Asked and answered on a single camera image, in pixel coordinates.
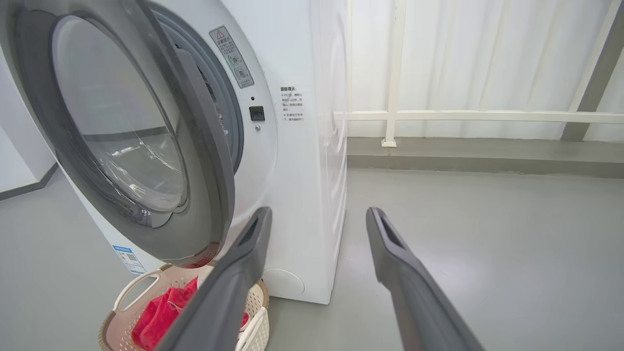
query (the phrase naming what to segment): washing machine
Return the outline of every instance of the washing machine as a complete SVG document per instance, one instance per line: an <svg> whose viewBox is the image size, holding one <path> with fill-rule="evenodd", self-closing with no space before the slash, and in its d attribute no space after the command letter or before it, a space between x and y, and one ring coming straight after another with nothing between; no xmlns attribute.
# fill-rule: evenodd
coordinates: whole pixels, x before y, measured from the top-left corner
<svg viewBox="0 0 624 351"><path fill-rule="evenodd" d="M136 274L218 262L270 207L270 295L329 303L346 206L344 1L0 6L2 68L111 254Z"/></svg>

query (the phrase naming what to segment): plastic basket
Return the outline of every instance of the plastic basket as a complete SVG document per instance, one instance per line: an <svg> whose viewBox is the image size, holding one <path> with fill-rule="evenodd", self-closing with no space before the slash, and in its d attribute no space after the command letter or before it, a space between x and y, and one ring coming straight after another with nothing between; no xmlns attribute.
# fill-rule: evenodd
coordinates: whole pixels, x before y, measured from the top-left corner
<svg viewBox="0 0 624 351"><path fill-rule="evenodd" d="M207 275L213 269L204 266L194 269L183 269L164 265L153 272L144 273L126 286L115 301L100 328L100 346L103 351L143 351L132 341L132 329L139 320L147 304L154 298L164 294L169 287L185 287L188 282L199 275ZM121 307L124 297L141 280L156 276L156 281L143 291L139 297L125 308ZM249 313L250 323L236 343L235 351L262 351L269 339L269 316L266 311L269 295L264 283L256 283L250 290L245 304Z"/></svg>

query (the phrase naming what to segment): washing machine door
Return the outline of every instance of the washing machine door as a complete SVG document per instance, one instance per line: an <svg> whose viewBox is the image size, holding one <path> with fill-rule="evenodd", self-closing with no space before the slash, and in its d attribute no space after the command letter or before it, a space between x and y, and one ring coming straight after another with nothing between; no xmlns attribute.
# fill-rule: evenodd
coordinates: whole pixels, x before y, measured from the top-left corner
<svg viewBox="0 0 624 351"><path fill-rule="evenodd" d="M142 1L3 6L2 49L79 190L156 258L209 262L232 220L234 176L190 55L172 47Z"/></svg>

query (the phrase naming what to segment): glossy floor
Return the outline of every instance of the glossy floor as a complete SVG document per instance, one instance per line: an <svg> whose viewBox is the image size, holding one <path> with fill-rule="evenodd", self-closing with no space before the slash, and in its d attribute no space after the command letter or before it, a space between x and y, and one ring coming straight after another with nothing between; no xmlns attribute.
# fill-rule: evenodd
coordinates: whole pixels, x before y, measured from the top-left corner
<svg viewBox="0 0 624 351"><path fill-rule="evenodd" d="M624 344L624 181L349 170L328 306L271 299L267 351L401 350L364 226L382 208L486 350ZM0 202L0 349L98 350L132 279L58 172Z"/></svg>

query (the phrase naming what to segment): basket handle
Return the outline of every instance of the basket handle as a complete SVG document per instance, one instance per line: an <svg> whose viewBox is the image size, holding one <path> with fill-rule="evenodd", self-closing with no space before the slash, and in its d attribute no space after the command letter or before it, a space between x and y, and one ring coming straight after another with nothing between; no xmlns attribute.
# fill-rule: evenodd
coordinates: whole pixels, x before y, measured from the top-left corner
<svg viewBox="0 0 624 351"><path fill-rule="evenodd" d="M132 305L134 305L134 303L136 301L138 301L141 297L143 297L143 295L145 295L145 293L147 293L160 280L160 275L161 274L162 274L162 270L156 269L156 270L153 270L151 272L143 273L140 276L138 276L135 279L133 279L130 283L128 283L128 285L125 286L125 288L123 290L121 290L121 293L119 293L119 296L117 297L117 300L115 300L115 304L113 305L113 311L115 313L119 314L119 313L125 312L126 310L131 308ZM122 309L120 307L121 303L124 301L125 296L130 292L130 290L132 290L132 288L134 288L139 282L141 282L145 278L151 277L153 275L156 275L156 280L152 283L152 285L150 285L149 288L145 289L145 291L143 291L139 295L139 297L134 299L134 301L132 301L128 306L126 306L124 309Z"/></svg>
<svg viewBox="0 0 624 351"><path fill-rule="evenodd" d="M248 339L251 337L251 333L253 333L253 330L256 329L258 323L260 323L262 321L262 318L264 318L265 313L266 308L264 306L260 307L258 313L253 316L251 322L249 323L249 325L247 325L247 328L245 328L243 335L241 335L240 339L238 339L238 342L236 343L236 349L234 351L240 351L243 349L245 344L248 342Z"/></svg>

